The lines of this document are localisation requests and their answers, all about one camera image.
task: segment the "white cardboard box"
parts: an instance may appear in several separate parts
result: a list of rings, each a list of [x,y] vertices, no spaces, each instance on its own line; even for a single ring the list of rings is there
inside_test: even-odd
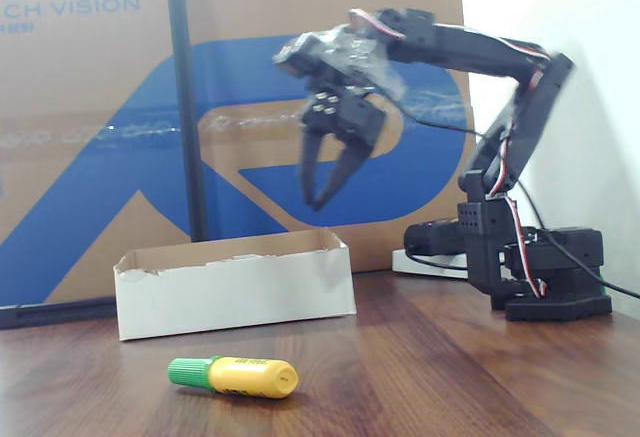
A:
[[[120,340],[356,313],[328,229],[135,250],[114,274]]]

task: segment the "glue stick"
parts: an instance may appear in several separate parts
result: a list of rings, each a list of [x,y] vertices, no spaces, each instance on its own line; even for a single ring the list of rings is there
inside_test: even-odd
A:
[[[169,364],[169,380],[223,394],[282,399],[297,387],[298,374],[284,360],[214,355],[208,359],[174,359]]]

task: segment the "blue logo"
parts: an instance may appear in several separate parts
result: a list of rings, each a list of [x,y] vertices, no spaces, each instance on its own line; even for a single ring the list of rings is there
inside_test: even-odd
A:
[[[290,37],[194,46],[198,115],[222,106],[305,98],[303,82],[271,61]],[[464,105],[445,70],[402,64],[396,70],[410,86],[408,98],[418,102],[413,108],[422,118],[465,124]],[[122,131],[148,128],[150,122],[162,122],[158,127],[162,131],[126,137]],[[43,302],[138,190],[189,233],[179,128],[170,58],[149,74],[0,246],[0,305]],[[383,221],[413,212],[433,199],[451,179],[463,146],[462,134],[405,120],[397,146],[367,162],[318,213],[303,203],[295,162],[238,171],[300,221],[319,226]],[[326,177],[331,165],[320,165],[319,179]],[[211,238],[287,230],[214,169],[203,163],[203,170]]]

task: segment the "wooden surface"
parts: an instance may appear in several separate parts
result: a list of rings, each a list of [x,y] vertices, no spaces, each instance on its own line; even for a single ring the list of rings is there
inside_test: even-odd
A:
[[[466,282],[355,278],[358,315],[120,343],[0,331],[0,436],[640,436],[640,322],[505,322]],[[282,401],[174,386],[175,357],[274,357]]]

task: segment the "black robotic arm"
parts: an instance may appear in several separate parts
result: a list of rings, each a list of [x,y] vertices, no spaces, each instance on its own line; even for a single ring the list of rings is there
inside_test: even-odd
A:
[[[309,78],[312,96],[301,113],[300,161],[307,203],[322,208],[371,155],[383,130],[386,115],[367,97],[375,90],[392,96],[362,65],[366,57],[362,42],[373,42],[368,52],[389,60],[512,77],[518,82],[512,99],[459,175],[467,202],[459,204],[458,220],[411,226],[405,233],[408,255],[466,253],[469,282],[490,295],[492,307],[506,310],[511,320],[575,320],[611,312],[611,300],[597,282],[584,278],[582,270],[536,229],[525,232],[515,202],[506,195],[535,150],[573,68],[563,54],[550,56],[538,45],[437,24],[433,14],[415,9],[383,9],[373,15],[353,10],[351,23],[334,29],[333,40],[315,33],[295,39],[274,61],[297,77]],[[345,147],[316,197],[314,171],[326,134],[334,134]],[[599,274],[600,232],[561,229],[554,235]],[[513,278],[502,277],[501,255]]]

